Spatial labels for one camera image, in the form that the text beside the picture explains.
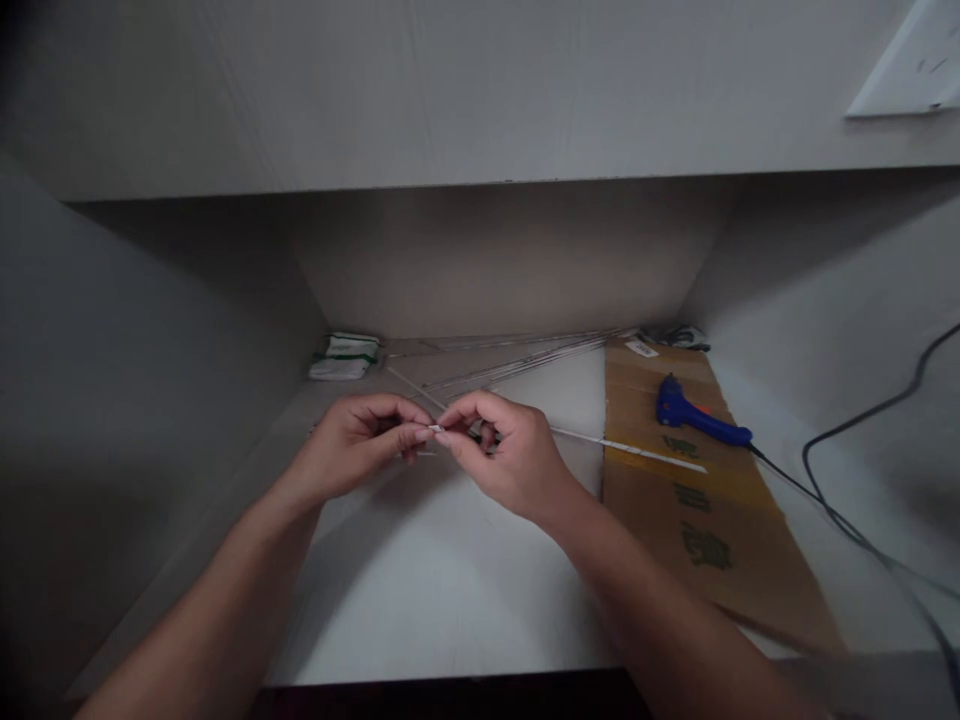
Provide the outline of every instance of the blue glue gun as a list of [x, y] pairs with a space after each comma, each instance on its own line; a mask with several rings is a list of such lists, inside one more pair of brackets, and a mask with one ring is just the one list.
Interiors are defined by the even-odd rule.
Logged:
[[753, 440], [753, 433], [747, 428], [727, 425], [691, 405], [690, 401], [683, 397], [683, 386], [673, 373], [667, 375], [660, 384], [657, 395], [657, 422], [670, 427], [689, 425], [722, 443], [736, 447], [746, 447]]

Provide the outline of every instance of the cardboard sheet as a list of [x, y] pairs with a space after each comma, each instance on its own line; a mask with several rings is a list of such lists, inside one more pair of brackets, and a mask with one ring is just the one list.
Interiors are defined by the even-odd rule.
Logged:
[[685, 397], [734, 422], [704, 353], [607, 345], [608, 440], [688, 460], [707, 474], [607, 448], [603, 503], [689, 586], [744, 625], [794, 647], [846, 653], [820, 586], [750, 452], [656, 421], [669, 373]]

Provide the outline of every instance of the power cord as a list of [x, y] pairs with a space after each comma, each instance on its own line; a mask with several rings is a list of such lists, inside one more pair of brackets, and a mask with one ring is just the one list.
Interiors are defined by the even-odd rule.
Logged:
[[904, 578], [902, 578], [899, 574], [897, 574], [895, 571], [899, 569], [901, 571], [907, 572], [913, 575], [914, 577], [924, 581], [925, 583], [937, 589], [938, 591], [944, 593], [945, 595], [951, 597], [954, 600], [960, 601], [960, 593], [958, 593], [953, 588], [950, 588], [942, 583], [937, 582], [936, 580], [933, 580], [932, 578], [928, 578], [925, 575], [918, 573], [916, 570], [913, 570], [911, 567], [909, 567], [905, 563], [900, 562], [899, 560], [892, 558], [886, 553], [878, 550], [877, 547], [873, 543], [871, 543], [869, 540], [867, 540], [864, 534], [860, 532], [853, 523], [847, 520], [836, 509], [834, 509], [829, 502], [827, 502], [827, 498], [823, 494], [823, 490], [821, 489], [820, 484], [817, 482], [816, 478], [814, 477], [813, 470], [810, 468], [810, 450], [815, 445], [823, 442], [824, 440], [827, 440], [836, 435], [839, 435], [840, 433], [846, 430], [849, 430], [850, 428], [856, 425], [859, 425], [864, 420], [867, 420], [873, 417], [874, 415], [877, 415], [878, 413], [881, 413], [884, 410], [887, 410], [893, 407], [894, 405], [897, 405], [903, 402], [904, 400], [909, 398], [911, 395], [915, 394], [917, 390], [920, 389], [920, 386], [923, 384], [923, 378], [924, 378], [924, 375], [926, 374], [927, 364], [930, 362], [930, 357], [937, 350], [937, 348], [939, 348], [944, 342], [949, 340], [953, 335], [957, 334], [958, 332], [960, 332], [960, 323], [957, 323], [956, 325], [951, 327], [949, 330], [941, 334], [939, 337], [937, 337], [932, 343], [930, 343], [927, 346], [926, 350], [923, 351], [923, 353], [920, 355], [920, 358], [917, 360], [917, 365], [913, 372], [913, 379], [910, 381], [910, 384], [902, 392], [897, 393], [893, 397], [887, 400], [884, 400], [883, 402], [877, 405], [874, 405], [869, 410], [865, 410], [864, 412], [851, 418], [850, 420], [847, 420], [846, 422], [841, 423], [840, 425], [837, 425], [832, 430], [828, 430], [825, 433], [821, 433], [820, 435], [817, 435], [815, 438], [813, 438], [806, 445], [803, 446], [803, 453], [802, 453], [803, 467], [807, 471], [807, 477], [810, 479], [810, 485], [813, 487], [812, 492], [808, 488], [804, 487], [799, 482], [797, 482], [794, 478], [790, 477], [782, 469], [780, 469], [776, 464], [773, 463], [773, 461], [770, 460], [770, 458], [764, 455], [752, 443], [747, 447], [750, 450], [750, 452], [756, 455], [757, 458], [762, 460], [764, 463], [769, 465], [770, 468], [772, 468], [774, 471], [777, 472], [777, 474], [782, 476], [785, 480], [787, 480], [789, 483], [797, 487], [801, 492], [808, 495], [815, 502], [817, 502], [821, 507], [823, 507], [824, 511], [826, 511], [827, 513], [827, 516], [830, 518], [831, 521], [833, 521], [834, 525], [836, 525], [844, 535], [846, 535], [852, 542], [856, 543], [857, 545], [862, 547], [864, 550], [868, 551], [871, 555], [873, 555], [877, 559], [878, 562], [880, 562], [881, 565], [883, 565], [884, 568], [886, 568], [887, 572], [890, 574], [890, 577], [893, 578], [893, 581], [900, 588], [901, 592], [903, 592], [903, 594], [906, 596], [910, 604], [913, 605], [914, 609], [923, 618], [924, 622], [927, 625], [927, 628], [930, 630], [930, 634], [933, 635], [934, 639], [936, 640], [937, 646], [940, 649], [940, 653], [943, 656], [944, 665], [946, 666], [947, 677], [949, 678], [949, 681], [950, 681], [950, 689], [953, 693], [953, 702], [957, 708], [957, 714], [960, 715], [960, 662], [958, 662], [958, 659], [957, 659], [957, 652], [953, 648], [953, 646], [950, 644], [950, 640], [947, 638], [946, 633], [943, 632], [943, 628], [940, 627], [939, 623], [937, 623], [936, 619], [933, 617], [933, 615], [930, 613], [927, 607], [920, 601], [920, 598], [917, 597], [916, 593], [913, 591], [913, 588], [910, 587], [910, 584], [906, 580], [904, 580]]

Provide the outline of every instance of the white table surface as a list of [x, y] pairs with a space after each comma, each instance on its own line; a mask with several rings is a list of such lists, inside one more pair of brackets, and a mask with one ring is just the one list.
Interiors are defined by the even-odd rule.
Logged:
[[[754, 428], [758, 445], [768, 455], [795, 470], [791, 453], [798, 453], [813, 433], [798, 426], [771, 398], [755, 393], [722, 358], [711, 359], [738, 420]], [[434, 360], [395, 362], [418, 382], [455, 374], [431, 377], [437, 372], [428, 367]], [[555, 425], [602, 436], [603, 350], [560, 360], [493, 389], [540, 407]], [[286, 467], [336, 397], [376, 390], [411, 394], [384, 372], [352, 383], [306, 383], [69, 694], [91, 692], [189, 587], [232, 523]], [[574, 475], [598, 492], [602, 449], [564, 437], [558, 437], [557, 444]], [[268, 684], [499, 675], [617, 664], [563, 553], [535, 526], [484, 496], [441, 448], [434, 449], [437, 457], [421, 458], [414, 468], [397, 461], [324, 509]], [[942, 548], [932, 552], [915, 547], [911, 528], [884, 498], [875, 496], [859, 468], [830, 450], [819, 463], [825, 489], [835, 491], [845, 513], [843, 503], [856, 495], [858, 512], [849, 516], [878, 545], [908, 562], [920, 558], [921, 569], [950, 581], [952, 556]], [[851, 649], [877, 653], [934, 647], [884, 571], [832, 530], [804, 496], [770, 473], [765, 478]], [[922, 596], [956, 642], [958, 609], [933, 593]], [[747, 635], [770, 657], [795, 655], [771, 640]]]

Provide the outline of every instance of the hand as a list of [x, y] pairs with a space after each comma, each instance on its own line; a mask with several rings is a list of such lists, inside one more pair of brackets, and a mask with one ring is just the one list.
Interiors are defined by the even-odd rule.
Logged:
[[400, 453], [408, 464], [433, 437], [433, 419], [399, 395], [354, 395], [334, 403], [281, 478], [296, 502], [346, 495]]
[[[467, 435], [477, 420], [483, 420], [480, 445]], [[536, 408], [478, 390], [457, 400], [437, 422], [446, 429], [437, 442], [450, 448], [484, 493], [520, 517], [542, 525], [588, 496], [563, 464], [547, 418]], [[500, 446], [487, 455], [498, 432]]]

